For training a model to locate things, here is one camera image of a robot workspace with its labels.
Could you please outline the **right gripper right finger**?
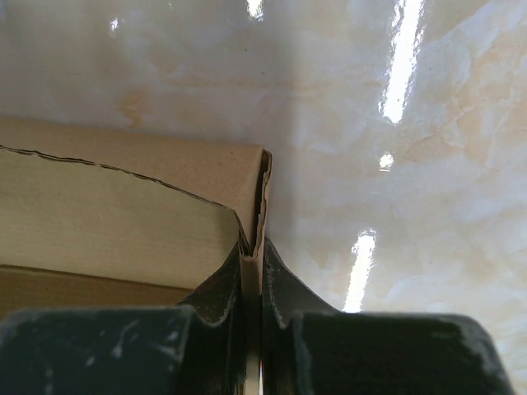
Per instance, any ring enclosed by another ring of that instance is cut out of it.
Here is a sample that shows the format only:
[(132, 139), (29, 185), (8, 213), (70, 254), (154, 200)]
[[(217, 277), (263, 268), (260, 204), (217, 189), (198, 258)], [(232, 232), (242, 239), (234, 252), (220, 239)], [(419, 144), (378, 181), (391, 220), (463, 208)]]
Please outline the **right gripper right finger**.
[(270, 239), (263, 247), (263, 392), (344, 394), (346, 317), (292, 273)]

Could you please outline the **brown cardboard paper box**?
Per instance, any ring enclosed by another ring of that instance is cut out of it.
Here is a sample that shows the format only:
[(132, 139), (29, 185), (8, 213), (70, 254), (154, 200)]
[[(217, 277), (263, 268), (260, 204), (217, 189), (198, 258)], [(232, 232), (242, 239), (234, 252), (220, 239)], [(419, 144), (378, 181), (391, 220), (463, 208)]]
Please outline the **brown cardboard paper box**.
[(260, 295), (260, 145), (1, 118), (1, 311), (174, 304), (233, 258)]

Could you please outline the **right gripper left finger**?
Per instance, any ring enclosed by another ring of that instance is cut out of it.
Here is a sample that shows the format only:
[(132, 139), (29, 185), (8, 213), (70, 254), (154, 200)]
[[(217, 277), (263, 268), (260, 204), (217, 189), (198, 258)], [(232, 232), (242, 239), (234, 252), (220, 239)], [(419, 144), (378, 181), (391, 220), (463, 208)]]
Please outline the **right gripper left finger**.
[(184, 314), (176, 394), (242, 394), (246, 376), (240, 249), (177, 304)]

